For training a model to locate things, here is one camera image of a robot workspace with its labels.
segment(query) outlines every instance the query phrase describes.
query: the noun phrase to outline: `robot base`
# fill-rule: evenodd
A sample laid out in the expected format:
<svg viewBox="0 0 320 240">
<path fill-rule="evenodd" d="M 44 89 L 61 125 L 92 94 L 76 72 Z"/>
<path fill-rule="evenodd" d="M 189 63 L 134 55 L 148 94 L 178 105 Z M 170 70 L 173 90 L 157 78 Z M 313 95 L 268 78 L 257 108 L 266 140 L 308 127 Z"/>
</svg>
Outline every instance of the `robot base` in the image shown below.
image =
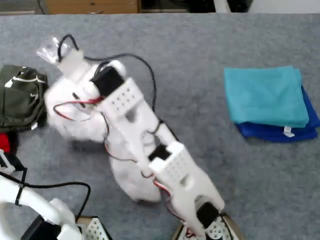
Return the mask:
<svg viewBox="0 0 320 240">
<path fill-rule="evenodd" d="M 217 217 L 205 229 L 205 236 L 187 237 L 187 227 L 181 225 L 171 240 L 245 240 L 236 223 L 225 213 Z"/>
</svg>

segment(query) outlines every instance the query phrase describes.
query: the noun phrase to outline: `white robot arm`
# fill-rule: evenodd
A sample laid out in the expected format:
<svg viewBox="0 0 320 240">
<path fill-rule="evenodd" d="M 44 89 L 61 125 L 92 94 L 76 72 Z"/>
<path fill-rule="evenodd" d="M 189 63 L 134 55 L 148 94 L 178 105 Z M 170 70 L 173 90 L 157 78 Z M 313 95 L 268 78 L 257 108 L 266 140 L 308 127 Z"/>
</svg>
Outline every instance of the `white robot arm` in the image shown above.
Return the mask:
<svg viewBox="0 0 320 240">
<path fill-rule="evenodd" d="M 83 53 L 72 50 L 58 67 L 66 79 L 78 83 L 97 68 L 93 66 L 92 70 L 87 65 L 84 70 L 85 63 Z M 155 184 L 169 192 L 171 204 L 184 225 L 196 235 L 204 236 L 225 203 L 208 175 L 146 103 L 134 80 L 126 75 L 125 67 L 117 60 L 110 62 L 92 75 L 90 81 L 74 89 L 73 94 L 82 101 L 100 98 L 95 107 L 87 104 L 76 107 L 83 113 L 94 110 L 105 116 L 109 128 L 116 129 L 125 140 L 124 147 L 132 153 L 142 174 L 154 177 Z M 161 144 L 146 154 L 142 136 L 150 133 Z"/>
<path fill-rule="evenodd" d="M 39 237 L 46 237 L 46 239 L 54 239 L 53 237 L 55 237 L 58 240 L 84 239 L 76 225 L 75 216 L 67 205 L 57 198 L 48 202 L 29 187 L 23 188 L 19 204 L 32 208 L 41 217 L 37 217 L 22 238 L 16 236 L 7 223 L 5 206 L 7 203 L 14 204 L 16 202 L 19 189 L 19 184 L 0 176 L 0 192 L 2 193 L 0 195 L 1 240 L 35 240 Z M 40 235 L 40 228 L 46 231 L 45 236 Z"/>
</svg>

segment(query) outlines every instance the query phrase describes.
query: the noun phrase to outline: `towel label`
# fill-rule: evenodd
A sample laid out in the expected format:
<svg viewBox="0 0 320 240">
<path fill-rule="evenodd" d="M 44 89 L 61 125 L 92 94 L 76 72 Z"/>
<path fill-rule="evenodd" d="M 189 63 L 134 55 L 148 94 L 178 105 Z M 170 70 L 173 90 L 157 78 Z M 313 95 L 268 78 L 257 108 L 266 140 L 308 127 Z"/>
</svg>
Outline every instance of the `towel label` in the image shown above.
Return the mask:
<svg viewBox="0 0 320 240">
<path fill-rule="evenodd" d="M 290 126 L 285 126 L 283 130 L 283 134 L 286 135 L 288 138 L 292 138 L 295 136 L 294 133 L 291 132 L 292 127 Z"/>
</svg>

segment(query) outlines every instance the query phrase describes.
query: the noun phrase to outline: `dark green bag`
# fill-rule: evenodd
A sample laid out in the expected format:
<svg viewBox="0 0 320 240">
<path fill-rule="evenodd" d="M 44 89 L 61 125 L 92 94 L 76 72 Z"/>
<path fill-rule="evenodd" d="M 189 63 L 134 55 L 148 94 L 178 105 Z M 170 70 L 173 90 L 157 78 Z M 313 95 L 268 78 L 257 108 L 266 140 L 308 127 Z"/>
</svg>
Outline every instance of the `dark green bag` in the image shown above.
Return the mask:
<svg viewBox="0 0 320 240">
<path fill-rule="evenodd" d="M 3 65 L 0 70 L 0 133 L 30 130 L 46 113 L 47 76 L 37 70 Z"/>
</svg>

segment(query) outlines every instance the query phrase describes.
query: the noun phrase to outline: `wooden furniture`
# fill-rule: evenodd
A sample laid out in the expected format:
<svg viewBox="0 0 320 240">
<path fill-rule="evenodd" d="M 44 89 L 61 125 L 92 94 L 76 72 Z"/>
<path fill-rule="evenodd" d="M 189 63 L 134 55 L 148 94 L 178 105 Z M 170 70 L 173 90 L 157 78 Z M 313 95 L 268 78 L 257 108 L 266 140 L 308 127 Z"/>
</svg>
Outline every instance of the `wooden furniture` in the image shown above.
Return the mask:
<svg viewBox="0 0 320 240">
<path fill-rule="evenodd" d="M 140 0 L 47 0 L 50 14 L 136 14 Z"/>
</svg>

